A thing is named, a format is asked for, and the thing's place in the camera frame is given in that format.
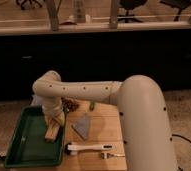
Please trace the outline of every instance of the plastic tray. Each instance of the plastic tray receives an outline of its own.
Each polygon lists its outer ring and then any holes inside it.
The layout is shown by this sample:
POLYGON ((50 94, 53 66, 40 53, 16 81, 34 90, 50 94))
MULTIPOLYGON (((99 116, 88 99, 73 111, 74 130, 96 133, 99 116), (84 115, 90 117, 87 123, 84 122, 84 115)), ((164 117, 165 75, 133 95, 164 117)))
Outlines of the plastic tray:
POLYGON ((46 142, 41 107, 22 110, 5 159, 5 168, 55 166, 62 161, 64 129, 55 142, 46 142))

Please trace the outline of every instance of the wooden tabletop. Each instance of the wooden tabletop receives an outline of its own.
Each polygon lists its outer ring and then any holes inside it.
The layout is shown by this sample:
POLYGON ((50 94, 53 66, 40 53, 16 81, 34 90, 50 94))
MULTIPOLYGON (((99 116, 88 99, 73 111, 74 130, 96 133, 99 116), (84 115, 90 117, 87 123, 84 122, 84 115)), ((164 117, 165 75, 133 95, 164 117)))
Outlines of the wooden tabletop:
MULTIPOLYGON (((119 112, 116 106, 96 103, 93 111, 89 111, 89 101, 78 101, 79 108, 70 112, 66 120, 65 144, 76 142, 78 144, 110 144, 113 154, 125 154, 119 112), (89 137, 83 140, 71 127, 83 114, 90 116, 89 137)), ((64 154, 62 163, 56 167, 19 168, 11 171, 97 171, 97 170, 127 170, 125 157, 102 159, 100 151, 82 151, 78 155, 64 154)))

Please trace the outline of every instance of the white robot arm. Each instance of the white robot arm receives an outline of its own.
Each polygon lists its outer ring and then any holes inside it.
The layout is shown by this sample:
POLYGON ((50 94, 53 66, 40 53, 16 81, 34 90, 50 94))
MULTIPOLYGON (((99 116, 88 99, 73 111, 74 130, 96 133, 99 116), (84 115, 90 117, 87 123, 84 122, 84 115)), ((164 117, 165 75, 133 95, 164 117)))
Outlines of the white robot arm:
POLYGON ((47 104, 59 97, 94 100, 118 106, 128 170, 178 171, 165 100, 151 78, 131 76, 124 82, 61 82, 48 71, 33 84, 33 91, 47 104))

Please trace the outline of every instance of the black cabinet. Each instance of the black cabinet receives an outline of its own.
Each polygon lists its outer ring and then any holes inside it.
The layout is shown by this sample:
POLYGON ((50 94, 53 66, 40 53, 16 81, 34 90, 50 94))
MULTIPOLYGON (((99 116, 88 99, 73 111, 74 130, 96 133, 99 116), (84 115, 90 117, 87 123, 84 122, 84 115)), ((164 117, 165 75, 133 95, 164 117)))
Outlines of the black cabinet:
POLYGON ((163 90, 191 88, 191 29, 0 36, 0 100, 31 98, 48 70, 63 81, 143 74, 163 90))

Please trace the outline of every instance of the office chair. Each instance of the office chair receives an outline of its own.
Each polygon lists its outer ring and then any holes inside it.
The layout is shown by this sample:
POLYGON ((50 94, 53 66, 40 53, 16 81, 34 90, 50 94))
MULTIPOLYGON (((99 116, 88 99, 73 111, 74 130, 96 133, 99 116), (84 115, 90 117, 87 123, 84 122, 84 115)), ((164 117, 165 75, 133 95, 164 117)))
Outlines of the office chair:
POLYGON ((42 7, 42 4, 41 4, 40 2, 38 2, 37 0, 21 0, 22 3, 20 3, 19 1, 20 1, 20 0, 16 0, 16 4, 19 5, 22 10, 25 10, 24 4, 25 4, 27 1, 30 2, 30 5, 32 5, 33 2, 34 2, 34 3, 36 3, 36 4, 39 6, 39 8, 42 7))
POLYGON ((118 15, 118 17, 120 17, 118 21, 124 20, 125 23, 128 23, 129 21, 141 23, 141 20, 134 18, 135 15, 129 14, 129 12, 134 10, 136 7, 144 5, 146 2, 147 0, 120 0, 120 8, 124 8, 126 10, 126 14, 118 15))
POLYGON ((190 0, 161 0, 160 3, 169 5, 172 8, 178 8, 178 13, 175 16, 174 21, 178 21, 182 11, 191 5, 190 0))

